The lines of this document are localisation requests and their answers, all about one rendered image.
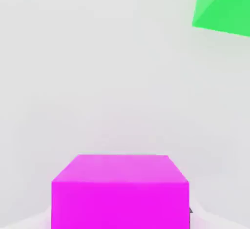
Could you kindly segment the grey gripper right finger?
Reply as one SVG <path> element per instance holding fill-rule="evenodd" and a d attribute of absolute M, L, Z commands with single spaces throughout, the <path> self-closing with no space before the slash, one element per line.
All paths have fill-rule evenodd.
<path fill-rule="evenodd" d="M 190 229 L 240 229 L 240 225 L 227 219 L 191 208 Z"/>

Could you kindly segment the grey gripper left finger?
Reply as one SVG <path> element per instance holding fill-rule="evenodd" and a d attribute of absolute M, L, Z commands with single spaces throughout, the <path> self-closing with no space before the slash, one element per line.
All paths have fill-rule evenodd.
<path fill-rule="evenodd" d="M 7 225 L 3 229 L 51 229 L 51 208 L 35 216 Z"/>

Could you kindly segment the small magenta cube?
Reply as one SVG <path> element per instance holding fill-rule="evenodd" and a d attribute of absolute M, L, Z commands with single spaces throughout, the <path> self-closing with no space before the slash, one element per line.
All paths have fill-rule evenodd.
<path fill-rule="evenodd" d="M 78 155 L 51 183 L 51 229 L 190 229 L 189 182 L 166 155 Z"/>

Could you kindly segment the small green cube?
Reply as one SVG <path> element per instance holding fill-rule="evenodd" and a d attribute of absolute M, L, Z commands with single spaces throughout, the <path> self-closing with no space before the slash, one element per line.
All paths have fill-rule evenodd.
<path fill-rule="evenodd" d="M 197 0 L 192 26 L 250 37 L 250 0 Z"/>

